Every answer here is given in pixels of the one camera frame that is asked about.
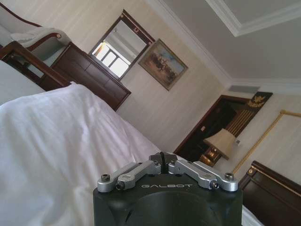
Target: painting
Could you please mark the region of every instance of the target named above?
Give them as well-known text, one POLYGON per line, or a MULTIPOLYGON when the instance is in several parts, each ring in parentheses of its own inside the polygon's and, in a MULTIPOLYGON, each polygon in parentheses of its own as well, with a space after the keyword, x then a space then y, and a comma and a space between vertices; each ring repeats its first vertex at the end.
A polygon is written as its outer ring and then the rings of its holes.
POLYGON ((187 66, 160 39, 143 56, 139 65, 167 90, 187 70, 187 66))

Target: screw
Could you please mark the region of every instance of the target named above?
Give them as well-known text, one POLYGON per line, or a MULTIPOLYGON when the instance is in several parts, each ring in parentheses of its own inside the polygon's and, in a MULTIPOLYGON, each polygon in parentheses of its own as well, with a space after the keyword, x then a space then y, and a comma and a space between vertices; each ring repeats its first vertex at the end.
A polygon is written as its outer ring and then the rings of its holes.
POLYGON ((109 174, 102 174, 101 180, 102 180, 102 182, 108 182, 110 180, 110 175, 109 174))
POLYGON ((211 187, 211 189, 218 189, 220 187, 220 185, 215 180, 211 181, 209 186, 211 187))
POLYGON ((123 181, 118 181, 116 184, 116 189, 119 191, 125 189, 125 187, 126 187, 126 185, 124 184, 123 181))
POLYGON ((225 178, 229 181, 234 180, 234 174, 233 173, 225 173, 225 178))

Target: wall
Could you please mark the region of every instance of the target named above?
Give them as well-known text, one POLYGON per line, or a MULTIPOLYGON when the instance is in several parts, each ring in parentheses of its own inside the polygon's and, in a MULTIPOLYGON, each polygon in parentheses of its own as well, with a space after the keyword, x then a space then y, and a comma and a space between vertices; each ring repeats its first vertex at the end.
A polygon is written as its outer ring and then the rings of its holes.
MULTIPOLYGON (((227 161, 220 159, 215 168, 232 171, 258 138, 276 119, 281 109, 301 113, 301 96, 273 94, 263 108, 238 136, 240 146, 234 146, 227 161)), ((253 160, 256 160, 301 185, 301 118, 284 115, 276 127, 235 174, 241 179, 253 160)))
POLYGON ((123 78, 132 91, 118 113, 162 151, 174 151, 223 91, 169 27, 143 0, 1 0, 19 16, 65 31, 89 52, 125 9, 155 39, 163 42, 189 67, 166 91, 138 64, 123 78))

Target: ceiling trim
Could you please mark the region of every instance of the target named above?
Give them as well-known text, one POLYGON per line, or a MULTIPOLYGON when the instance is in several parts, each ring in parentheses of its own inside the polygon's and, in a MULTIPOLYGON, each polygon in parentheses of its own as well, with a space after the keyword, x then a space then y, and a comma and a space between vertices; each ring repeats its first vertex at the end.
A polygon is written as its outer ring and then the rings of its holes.
POLYGON ((301 79, 233 79, 233 85, 260 86, 259 91, 285 95, 301 94, 301 79))
POLYGON ((163 19, 163 21, 182 39, 182 41, 205 64, 211 73, 227 89, 231 85, 260 86, 260 91, 280 94, 301 93, 301 79, 239 79, 232 78, 217 62, 213 55, 192 34, 175 13, 163 2, 163 0, 144 0, 163 19))
POLYGON ((206 2, 235 37, 301 17, 299 2, 242 24, 223 0, 206 0, 206 2))
POLYGON ((226 88, 230 87, 232 82, 230 75, 167 6, 167 4, 163 0, 145 0, 145 2, 151 6, 163 21, 182 39, 189 49, 199 57, 220 83, 226 88))

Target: doorway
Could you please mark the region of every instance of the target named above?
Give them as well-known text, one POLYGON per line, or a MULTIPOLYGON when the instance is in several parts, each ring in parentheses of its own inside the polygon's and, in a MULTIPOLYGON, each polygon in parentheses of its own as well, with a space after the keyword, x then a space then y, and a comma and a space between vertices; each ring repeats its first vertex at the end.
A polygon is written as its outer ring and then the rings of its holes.
POLYGON ((227 127, 249 100, 221 95, 174 153, 189 161, 199 161, 201 155, 209 148, 203 140, 227 127))

